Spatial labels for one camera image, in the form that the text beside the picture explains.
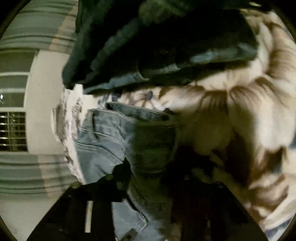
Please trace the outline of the window with metal grille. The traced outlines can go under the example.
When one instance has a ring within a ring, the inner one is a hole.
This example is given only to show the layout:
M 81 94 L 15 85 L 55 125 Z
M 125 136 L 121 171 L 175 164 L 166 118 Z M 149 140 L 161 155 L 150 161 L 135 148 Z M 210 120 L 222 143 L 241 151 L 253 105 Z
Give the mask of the window with metal grille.
M 1 151 L 27 152 L 26 90 L 37 52 L 1 51 Z

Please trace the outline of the floral white brown bedsheet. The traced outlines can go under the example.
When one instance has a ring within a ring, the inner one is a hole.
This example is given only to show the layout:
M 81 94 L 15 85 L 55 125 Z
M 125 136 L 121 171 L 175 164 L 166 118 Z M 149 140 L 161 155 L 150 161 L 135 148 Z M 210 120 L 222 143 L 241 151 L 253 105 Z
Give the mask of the floral white brown bedsheet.
M 240 11 L 258 44 L 255 59 L 88 94 L 81 84 L 64 87 L 52 111 L 53 132 L 84 184 L 75 141 L 89 110 L 117 102 L 173 115 L 178 145 L 159 184 L 173 202 L 180 237 L 175 190 L 186 179 L 223 182 L 269 240 L 295 215 L 295 41 L 274 12 Z

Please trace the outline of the dark green garment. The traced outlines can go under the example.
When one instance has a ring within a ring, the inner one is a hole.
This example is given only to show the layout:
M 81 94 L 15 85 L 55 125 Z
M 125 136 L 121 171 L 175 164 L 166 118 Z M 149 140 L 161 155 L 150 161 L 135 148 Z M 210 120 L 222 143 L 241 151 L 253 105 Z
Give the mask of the dark green garment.
M 63 85 L 85 93 L 257 56 L 248 1 L 79 1 Z

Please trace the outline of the blue denim jeans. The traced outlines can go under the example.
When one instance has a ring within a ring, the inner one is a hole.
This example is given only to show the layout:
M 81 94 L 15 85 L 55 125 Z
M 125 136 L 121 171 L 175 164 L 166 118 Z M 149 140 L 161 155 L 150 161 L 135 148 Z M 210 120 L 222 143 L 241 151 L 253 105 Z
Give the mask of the blue denim jeans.
M 128 162 L 127 196 L 112 204 L 115 236 L 133 231 L 135 240 L 179 240 L 171 223 L 172 200 L 161 181 L 178 145 L 178 123 L 168 113 L 117 102 L 87 112 L 75 141 L 87 184 Z

